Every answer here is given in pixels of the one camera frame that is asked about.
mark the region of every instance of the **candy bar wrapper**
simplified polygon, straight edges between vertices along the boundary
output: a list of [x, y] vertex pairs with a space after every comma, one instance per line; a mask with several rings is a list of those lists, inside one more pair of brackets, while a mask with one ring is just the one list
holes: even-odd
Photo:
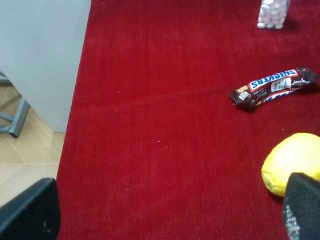
[[262, 0], [258, 28], [280, 30], [284, 27], [291, 0]]
[[319, 76], [309, 68], [298, 67], [250, 82], [231, 92], [229, 97], [238, 107], [252, 109], [307, 87], [316, 89], [318, 79]]

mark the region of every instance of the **carpet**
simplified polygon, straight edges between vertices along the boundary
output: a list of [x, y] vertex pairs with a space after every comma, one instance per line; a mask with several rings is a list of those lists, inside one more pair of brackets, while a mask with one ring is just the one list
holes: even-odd
[[307, 66], [320, 73], [316, 0], [282, 31], [259, 0], [93, 0], [57, 176], [60, 240], [284, 240], [264, 160], [320, 135], [320, 94], [247, 113], [228, 93]]

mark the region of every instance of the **white mints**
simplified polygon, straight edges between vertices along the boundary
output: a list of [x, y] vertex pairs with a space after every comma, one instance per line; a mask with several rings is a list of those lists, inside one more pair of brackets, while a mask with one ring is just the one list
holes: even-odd
[[262, 0], [258, 19], [260, 29], [282, 29], [291, 0]]

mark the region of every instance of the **white wall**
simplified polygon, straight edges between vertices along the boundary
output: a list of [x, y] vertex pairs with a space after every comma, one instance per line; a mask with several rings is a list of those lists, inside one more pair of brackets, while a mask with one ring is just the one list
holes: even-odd
[[0, 0], [0, 69], [65, 133], [91, 0]]

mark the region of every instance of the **floor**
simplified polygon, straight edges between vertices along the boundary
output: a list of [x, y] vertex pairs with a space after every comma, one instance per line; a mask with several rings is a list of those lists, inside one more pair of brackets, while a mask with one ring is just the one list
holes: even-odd
[[[12, 85], [0, 86], [0, 112], [14, 116], [20, 99]], [[0, 134], [0, 206], [38, 180], [57, 177], [64, 140], [65, 134], [53, 133], [32, 108], [18, 139]]]

